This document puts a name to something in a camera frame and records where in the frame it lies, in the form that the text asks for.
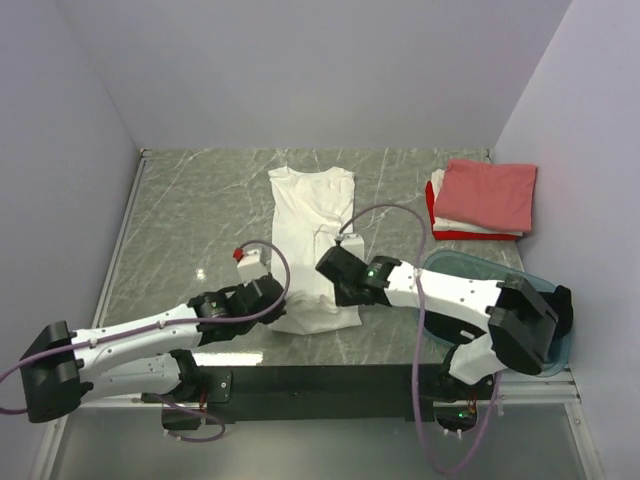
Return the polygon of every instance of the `white wall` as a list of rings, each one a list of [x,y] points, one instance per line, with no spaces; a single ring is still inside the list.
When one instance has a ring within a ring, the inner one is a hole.
[[[493,147],[570,0],[56,0],[138,145]]]
[[[540,165],[532,273],[575,293],[571,366],[608,479],[638,478],[640,3],[574,0],[497,144]]]
[[[47,323],[90,324],[137,164],[53,1],[0,14],[0,365]],[[3,406],[24,405],[19,375]],[[0,417],[0,476],[26,478],[42,426]]]

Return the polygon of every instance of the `blue plastic tray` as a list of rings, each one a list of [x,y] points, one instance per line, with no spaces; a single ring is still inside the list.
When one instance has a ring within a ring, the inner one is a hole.
[[[513,268],[505,267],[497,263],[489,262],[466,253],[453,250],[441,250],[431,255],[424,262],[425,270],[437,273],[446,273],[456,277],[472,278],[474,280],[504,280],[510,273],[522,275],[539,292],[553,292],[555,285],[533,275],[529,275]],[[425,329],[425,335],[443,345],[451,345],[449,342],[436,337]],[[564,338],[554,340],[549,348],[549,358],[544,370],[539,377],[551,377],[564,369],[569,361],[571,347],[571,333]]]

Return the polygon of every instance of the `white folded shirt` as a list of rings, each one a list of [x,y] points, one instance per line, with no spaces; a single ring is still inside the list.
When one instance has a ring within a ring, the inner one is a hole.
[[[270,330],[308,335],[362,325],[358,307],[336,306],[333,284],[316,270],[318,261],[335,245],[340,227],[353,216],[354,177],[339,167],[318,173],[289,167],[269,171],[276,204],[271,241],[291,270],[287,314],[270,324]],[[271,273],[284,285],[284,265],[276,255]]]
[[[431,186],[433,187],[434,204],[438,199],[438,194],[442,188],[442,182],[444,181],[444,170],[436,170],[431,174]],[[433,229],[436,232],[443,232],[447,230],[454,230],[456,232],[470,232],[470,233],[500,233],[507,235],[522,236],[522,232],[497,232],[495,230],[489,230],[488,228],[478,227],[471,223],[458,222],[457,220],[448,220],[442,217],[435,217],[433,223]]]

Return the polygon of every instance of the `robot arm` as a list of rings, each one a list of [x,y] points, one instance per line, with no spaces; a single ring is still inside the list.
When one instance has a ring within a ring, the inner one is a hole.
[[[246,322],[211,323],[198,319],[238,318],[265,310],[276,302],[282,286],[267,273],[261,250],[238,258],[242,284],[206,292],[171,310],[113,327],[70,332],[66,322],[47,326],[23,358],[56,347],[90,342],[21,368],[32,423],[59,418],[81,403],[129,393],[153,392],[174,401],[190,398],[203,387],[191,349],[231,340],[257,323],[269,324],[284,313],[284,301],[270,313]],[[194,323],[167,325],[173,319]],[[99,339],[122,335],[117,341]]]
[[[472,386],[505,368],[542,371],[557,316],[520,276],[472,280],[429,272],[395,258],[366,264],[356,234],[339,239],[316,269],[334,284],[339,306],[381,304],[419,308],[416,276],[425,295],[425,327],[454,345],[444,375]]]

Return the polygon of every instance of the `purple cable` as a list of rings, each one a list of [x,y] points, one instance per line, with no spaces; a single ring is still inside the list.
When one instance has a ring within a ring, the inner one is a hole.
[[[419,268],[419,265],[421,265],[420,260],[424,252],[424,247],[427,243],[427,226],[424,220],[422,219],[422,217],[420,216],[420,214],[412,208],[405,207],[404,205],[397,205],[392,203],[381,203],[377,205],[372,205],[371,207],[365,208],[364,210],[361,210],[358,214],[354,215],[353,218],[351,218],[351,220],[349,220],[347,223],[345,223],[342,226],[342,228],[340,228],[339,233],[342,233],[349,225],[351,225],[353,222],[355,222],[358,218],[360,218],[365,213],[368,213],[375,208],[381,208],[381,207],[400,208],[402,210],[409,212],[411,215],[416,217],[418,222],[420,222],[420,226],[422,227],[422,238],[420,239],[420,246],[418,247],[418,253],[416,254],[416,260],[414,263],[416,268]],[[420,280],[419,275],[416,275],[416,285],[418,287],[418,299],[420,303],[420,318],[418,321],[418,335],[416,338],[416,348],[413,356],[413,364],[411,366],[411,397],[412,397],[411,400],[413,404],[413,415],[415,419],[416,430],[418,432],[418,439],[420,440],[420,445],[422,446],[422,449],[425,455],[427,456],[427,459],[429,460],[433,468],[438,472],[444,475],[452,475],[464,469],[468,465],[468,463],[471,461],[476,451],[478,450],[480,441],[484,437],[485,431],[489,424],[489,417],[490,417],[491,410],[493,409],[493,406],[495,405],[495,402],[498,396],[498,387],[500,385],[500,379],[502,377],[502,374],[497,373],[495,376],[493,394],[491,395],[491,401],[489,402],[489,407],[486,413],[484,414],[484,416],[482,417],[482,420],[479,423],[478,434],[476,435],[476,438],[473,440],[473,445],[471,446],[471,448],[469,449],[465,457],[462,459],[462,461],[458,465],[452,468],[444,468],[436,460],[436,454],[427,443],[427,440],[424,435],[424,428],[422,427],[422,412],[420,411],[420,394],[418,391],[418,386],[419,386],[418,370],[420,367],[420,357],[422,356],[422,336],[424,332],[426,306],[425,306],[424,290],[422,288],[422,282]]]
[[[266,240],[249,240],[247,242],[244,242],[242,245],[240,245],[239,248],[244,249],[247,245],[250,244],[260,244],[260,245],[265,245],[269,248],[271,248],[271,250],[273,250],[276,255],[278,255],[280,257],[280,260],[282,260],[282,265],[284,266],[284,271],[285,271],[285,283],[284,283],[284,287],[282,290],[282,293],[280,294],[280,296],[278,297],[278,299],[270,306],[268,306],[267,308],[265,308],[263,311],[258,312],[258,313],[254,313],[252,315],[246,315],[244,317],[216,317],[216,318],[178,318],[178,319],[174,319],[174,320],[167,320],[165,322],[165,328],[166,326],[169,325],[178,325],[178,324],[185,324],[185,323],[240,323],[240,322],[248,322],[248,321],[252,321],[252,320],[256,320],[258,318],[260,318],[261,316],[273,311],[274,309],[276,309],[278,307],[278,305],[280,305],[280,303],[284,300],[285,296],[287,295],[287,292],[289,291],[289,286],[291,285],[291,269],[289,268],[289,264],[287,263],[287,259],[284,257],[284,254],[282,253],[282,251],[280,251],[280,249],[278,247],[276,247],[275,245],[273,245],[271,242],[267,242]],[[121,333],[116,333],[113,335],[108,335],[106,337],[102,337],[98,339],[98,343],[107,343],[107,342],[113,342],[114,340],[122,340],[123,338],[128,338],[131,337],[133,335],[138,335],[140,333],[145,333],[145,332],[149,332],[151,330],[156,330],[160,328],[159,324],[151,324],[151,325],[147,325],[144,327],[139,327],[139,328],[134,328],[133,330],[128,330],[126,332],[121,332]],[[57,347],[57,348],[52,348],[51,350],[47,350],[45,352],[40,352],[40,353],[36,353],[35,355],[31,355],[30,357],[24,358],[22,360],[20,360],[17,364],[15,364],[13,367],[11,367],[9,370],[5,371],[4,373],[2,373],[0,375],[0,384],[2,384],[2,382],[4,382],[7,377],[9,375],[11,375],[13,372],[15,372],[16,370],[22,368],[22,367],[26,367],[27,365],[31,365],[34,362],[37,362],[38,360],[42,360],[43,358],[47,358],[50,357],[52,355],[57,355],[59,353],[64,353],[64,352],[70,352],[72,350],[77,350],[80,348],[86,348],[86,347],[90,347],[91,346],[91,342],[86,341],[86,342],[80,342],[80,343],[76,343],[73,345],[65,345],[63,347]],[[162,398],[161,396],[157,395],[157,398],[164,404],[169,405],[172,408],[176,408],[178,410],[181,411],[185,411],[187,413],[190,414],[194,414],[195,416],[201,417],[202,415],[205,415],[206,418],[209,418],[210,420],[212,420],[214,423],[217,423],[218,425],[220,425],[222,427],[222,431],[217,434],[214,435],[213,437],[210,437],[208,439],[188,439],[188,438],[184,438],[181,437],[182,440],[186,441],[192,441],[192,442],[205,442],[205,441],[211,441],[211,440],[217,440],[218,438],[220,438],[225,431],[225,426],[224,424],[218,420],[217,418],[210,416],[210,415],[206,415],[206,414],[202,414],[200,412],[194,412],[193,410],[190,410],[188,408],[183,408],[180,407],[179,405],[176,405],[164,398]],[[0,407],[0,415],[21,415],[27,413],[27,409],[26,408],[3,408]],[[170,432],[170,434],[174,437],[177,437],[178,435],[174,435],[173,432]]]

